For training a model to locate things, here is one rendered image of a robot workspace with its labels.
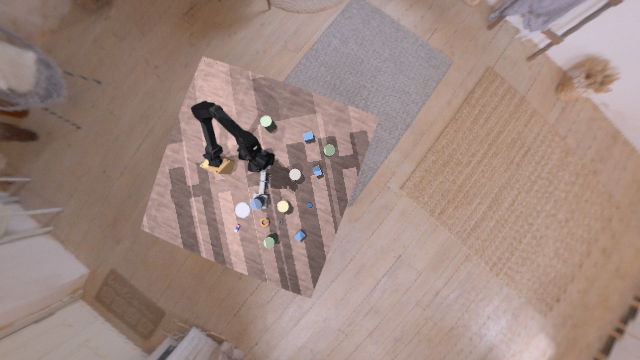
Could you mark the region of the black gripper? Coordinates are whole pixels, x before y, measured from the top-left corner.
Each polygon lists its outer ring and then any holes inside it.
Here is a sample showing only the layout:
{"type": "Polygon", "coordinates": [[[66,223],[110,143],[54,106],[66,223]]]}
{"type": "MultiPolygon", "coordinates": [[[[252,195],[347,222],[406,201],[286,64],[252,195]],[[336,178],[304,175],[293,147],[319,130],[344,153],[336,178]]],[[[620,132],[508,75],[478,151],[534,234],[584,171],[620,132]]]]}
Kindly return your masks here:
{"type": "MultiPolygon", "coordinates": [[[[267,152],[267,154],[263,154],[263,155],[264,155],[264,156],[266,156],[266,157],[270,160],[269,165],[273,165],[275,155],[274,155],[273,153],[269,153],[269,152],[267,152]]],[[[241,160],[249,161],[248,159],[243,158],[243,157],[242,157],[242,155],[241,155],[240,153],[239,153],[239,156],[238,156],[238,157],[239,157],[239,159],[241,159],[241,160]]]]}

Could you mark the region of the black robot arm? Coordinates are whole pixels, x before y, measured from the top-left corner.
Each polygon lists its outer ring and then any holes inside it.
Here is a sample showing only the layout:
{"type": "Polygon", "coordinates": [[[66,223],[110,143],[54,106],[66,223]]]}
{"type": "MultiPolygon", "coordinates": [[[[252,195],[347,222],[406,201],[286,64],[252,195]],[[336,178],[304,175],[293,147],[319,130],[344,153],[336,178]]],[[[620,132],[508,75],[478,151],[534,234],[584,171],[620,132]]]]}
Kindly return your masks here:
{"type": "Polygon", "coordinates": [[[205,154],[203,157],[208,160],[209,166],[219,167],[223,160],[220,158],[220,154],[223,153],[223,149],[217,144],[213,129],[213,118],[217,120],[222,127],[229,131],[236,139],[239,146],[237,152],[239,152],[243,158],[248,159],[248,171],[261,172],[265,170],[270,163],[270,160],[261,154],[263,150],[261,144],[257,138],[249,131],[242,129],[236,124],[236,122],[227,115],[222,107],[215,103],[203,101],[191,107],[194,118],[197,118],[203,129],[203,135],[207,143],[205,147],[205,154]],[[257,148],[255,148],[257,146],[257,148]],[[253,149],[255,148],[255,149],[253,149]],[[252,161],[251,161],[252,160],[252,161]]]}

